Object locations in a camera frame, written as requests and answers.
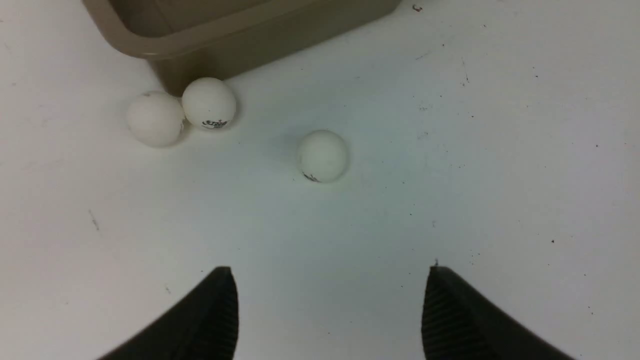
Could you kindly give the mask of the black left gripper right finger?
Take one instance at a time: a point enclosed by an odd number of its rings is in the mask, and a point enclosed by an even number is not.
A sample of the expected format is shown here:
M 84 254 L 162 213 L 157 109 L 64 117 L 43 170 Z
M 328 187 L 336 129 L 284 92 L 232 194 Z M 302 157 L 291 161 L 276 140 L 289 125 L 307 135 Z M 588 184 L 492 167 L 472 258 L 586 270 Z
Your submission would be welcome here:
M 452 269 L 430 267 L 423 297 L 428 360 L 567 360 L 569 356 L 510 317 Z

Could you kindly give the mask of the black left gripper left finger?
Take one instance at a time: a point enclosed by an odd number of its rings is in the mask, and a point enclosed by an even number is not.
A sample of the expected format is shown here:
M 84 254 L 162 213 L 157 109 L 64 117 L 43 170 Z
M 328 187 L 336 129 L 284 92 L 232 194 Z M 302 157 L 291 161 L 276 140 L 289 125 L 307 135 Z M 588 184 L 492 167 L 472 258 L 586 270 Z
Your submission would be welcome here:
M 103 360 L 232 360 L 239 337 L 238 289 L 231 268 L 213 269 L 162 316 Z

